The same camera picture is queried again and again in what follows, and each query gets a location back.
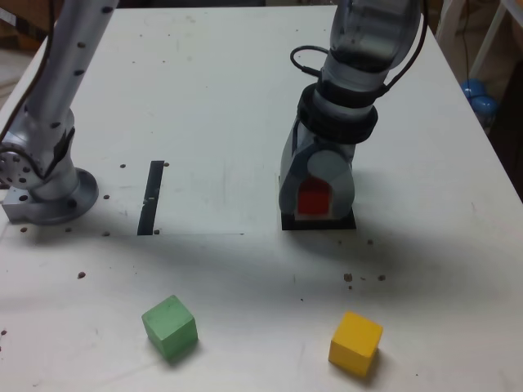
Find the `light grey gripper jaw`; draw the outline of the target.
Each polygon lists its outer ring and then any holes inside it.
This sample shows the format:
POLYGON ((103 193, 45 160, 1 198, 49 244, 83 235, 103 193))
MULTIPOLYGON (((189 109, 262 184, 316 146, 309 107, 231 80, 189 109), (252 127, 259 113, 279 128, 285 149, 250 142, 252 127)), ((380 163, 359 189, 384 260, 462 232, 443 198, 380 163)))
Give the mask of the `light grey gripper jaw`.
POLYGON ((350 163, 340 153, 323 149, 310 156, 307 169, 313 177, 323 180, 329 186, 331 218, 341 220, 348 216, 355 199, 350 163))

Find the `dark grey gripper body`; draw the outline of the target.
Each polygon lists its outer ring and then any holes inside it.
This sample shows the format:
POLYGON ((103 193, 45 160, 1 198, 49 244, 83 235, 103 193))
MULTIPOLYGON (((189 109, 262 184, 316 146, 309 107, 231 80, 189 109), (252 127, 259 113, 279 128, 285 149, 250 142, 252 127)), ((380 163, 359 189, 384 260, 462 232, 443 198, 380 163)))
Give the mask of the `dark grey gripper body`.
POLYGON ((302 122, 300 123, 300 149, 315 145, 320 149, 331 149, 340 153, 348 162, 355 156, 355 145, 343 145, 316 136, 302 122))

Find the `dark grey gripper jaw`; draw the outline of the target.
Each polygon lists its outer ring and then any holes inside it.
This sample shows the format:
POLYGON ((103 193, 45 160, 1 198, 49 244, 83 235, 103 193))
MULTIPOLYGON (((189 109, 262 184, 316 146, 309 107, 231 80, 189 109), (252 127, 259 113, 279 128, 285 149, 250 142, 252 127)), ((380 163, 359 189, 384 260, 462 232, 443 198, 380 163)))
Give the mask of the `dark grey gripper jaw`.
POLYGON ((317 151, 315 136, 296 120, 282 153, 279 174, 279 209, 286 215, 311 216, 311 202, 299 207, 300 186, 310 176, 308 162, 317 151))

